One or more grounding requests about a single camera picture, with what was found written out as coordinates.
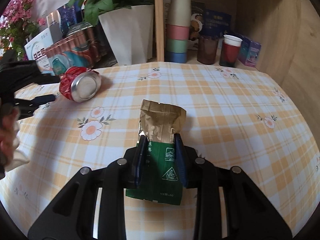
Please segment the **left hand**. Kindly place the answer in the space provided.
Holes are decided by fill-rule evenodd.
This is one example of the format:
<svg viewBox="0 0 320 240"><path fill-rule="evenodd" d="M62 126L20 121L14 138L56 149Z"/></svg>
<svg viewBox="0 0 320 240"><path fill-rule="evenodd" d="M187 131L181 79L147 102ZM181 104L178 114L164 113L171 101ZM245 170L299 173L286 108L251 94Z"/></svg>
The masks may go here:
<svg viewBox="0 0 320 240"><path fill-rule="evenodd" d="M18 117L20 110L13 107L8 114L1 114L1 167L9 172L29 163L27 156L18 149L20 140L17 133L20 130Z"/></svg>

